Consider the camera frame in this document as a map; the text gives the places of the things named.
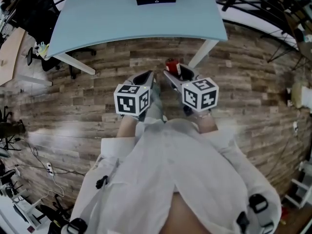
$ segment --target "office chair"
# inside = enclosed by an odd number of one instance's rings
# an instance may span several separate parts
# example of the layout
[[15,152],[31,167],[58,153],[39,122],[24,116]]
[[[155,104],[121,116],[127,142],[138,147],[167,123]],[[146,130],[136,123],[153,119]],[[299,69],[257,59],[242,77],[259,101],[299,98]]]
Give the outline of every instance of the office chair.
[[41,212],[52,221],[49,227],[48,234],[61,234],[63,226],[68,224],[69,221],[64,219],[58,211],[54,211],[48,206],[41,205],[40,208]]
[[57,214],[59,214],[60,216],[64,216],[65,219],[70,219],[70,214],[68,213],[68,211],[70,211],[71,209],[73,209],[73,205],[67,209],[64,209],[62,207],[62,205],[60,204],[59,200],[58,200],[58,196],[57,194],[54,195],[54,198],[56,200],[56,202],[53,202],[53,206],[57,209]]
[[[60,11],[55,6],[53,0],[23,0],[16,8],[16,21],[19,27],[28,32],[30,36],[35,38],[37,43],[44,42],[48,44],[51,40],[54,27],[57,23]],[[70,51],[67,54],[72,55],[75,52],[91,52],[95,56],[97,52],[90,48],[81,48]],[[28,51],[27,63],[30,65],[35,57],[32,49]],[[50,58],[48,60],[40,59],[44,71],[56,67],[59,69],[60,60]],[[73,67],[69,66],[69,71],[72,79],[76,78]]]
[[2,118],[2,112],[0,110],[0,122],[7,122],[9,115],[12,116],[12,112],[5,114],[5,109],[7,109],[7,108],[8,108],[8,106],[4,107],[4,114],[3,114],[4,117],[3,118]]
[[16,173],[16,171],[13,169],[13,170],[9,170],[7,171],[6,173],[0,175],[0,182],[1,182],[1,185],[5,185],[5,184],[8,184],[8,183],[12,183],[11,181],[11,177]]

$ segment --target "wire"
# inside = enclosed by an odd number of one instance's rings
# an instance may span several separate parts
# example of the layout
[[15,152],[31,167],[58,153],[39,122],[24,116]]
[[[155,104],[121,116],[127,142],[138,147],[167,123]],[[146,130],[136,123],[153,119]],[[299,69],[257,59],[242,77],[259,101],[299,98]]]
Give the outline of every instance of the wire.
[[[46,172],[49,172],[48,169],[46,169],[46,167],[44,166],[44,164],[42,163],[42,161],[38,158],[38,150],[36,147],[34,147],[33,149],[31,148],[30,144],[23,138],[16,138],[15,141],[19,141],[19,140],[23,140],[29,147],[30,149],[30,152],[32,153],[32,155],[41,163],[42,167],[38,167],[38,166],[30,166],[30,165],[14,165],[15,167],[18,167],[18,166],[26,166],[26,167],[32,167],[32,168],[37,168],[37,169],[44,169]],[[76,171],[70,171],[70,170],[66,170],[64,168],[61,168],[61,167],[57,167],[57,166],[53,166],[53,168],[56,168],[56,169],[60,169],[60,170],[63,170],[65,171],[65,173],[59,173],[59,172],[54,172],[54,174],[69,174],[69,173],[72,173],[72,174],[76,174],[76,175],[81,175],[81,176],[85,176],[86,174],[83,174],[83,173],[79,173],[79,172],[76,172]]]
[[44,168],[46,171],[48,171],[48,169],[45,168],[45,166],[44,166],[44,164],[42,163],[42,161],[38,158],[38,150],[37,150],[37,148],[34,147],[33,149],[31,149],[31,146],[29,145],[29,143],[28,143],[25,139],[21,138],[21,140],[23,140],[24,142],[26,142],[26,144],[28,145],[28,147],[29,147],[31,153],[33,154],[33,156],[41,163],[41,165],[43,166],[43,168]]
[[[56,182],[55,182],[55,180],[54,180],[54,176],[53,176],[52,178],[53,178],[53,182],[55,183],[55,185],[58,186],[58,187],[60,187],[58,184],[56,184]],[[57,193],[57,192],[55,192],[55,191],[53,191],[53,190],[49,190],[47,196],[49,196],[50,192],[54,192],[55,194],[59,195],[60,197],[65,197],[65,192],[64,192],[63,188],[60,187],[60,189],[61,189],[61,191],[63,192],[63,195],[61,195],[61,194],[59,194],[59,193]]]
[[269,175],[270,175],[270,174],[274,171],[274,169],[276,168],[277,164],[280,162],[280,160],[281,160],[281,158],[282,158],[282,156],[283,156],[283,154],[284,154],[284,152],[285,152],[285,150],[286,150],[286,147],[288,146],[289,140],[290,140],[290,139],[287,140],[286,145],[285,145],[283,151],[281,152],[281,154],[280,154],[280,156],[278,157],[276,163],[272,166],[272,169],[271,169],[270,172],[266,175],[266,177],[269,177]]

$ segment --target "white shirt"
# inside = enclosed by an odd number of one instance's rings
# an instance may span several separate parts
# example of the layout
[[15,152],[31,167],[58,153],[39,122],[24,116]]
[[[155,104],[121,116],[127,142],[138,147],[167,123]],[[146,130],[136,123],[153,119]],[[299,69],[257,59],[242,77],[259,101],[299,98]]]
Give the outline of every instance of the white shirt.
[[143,129],[137,143],[134,138],[102,141],[105,159],[86,176],[72,219],[94,198],[96,180],[109,174],[119,158],[123,163],[98,200],[98,222],[89,223],[98,234],[159,233],[175,191],[212,234],[239,234],[236,220],[241,212],[249,212],[253,194],[267,199],[277,227],[278,194],[232,139],[218,131],[200,135],[182,119],[166,124],[158,120]]

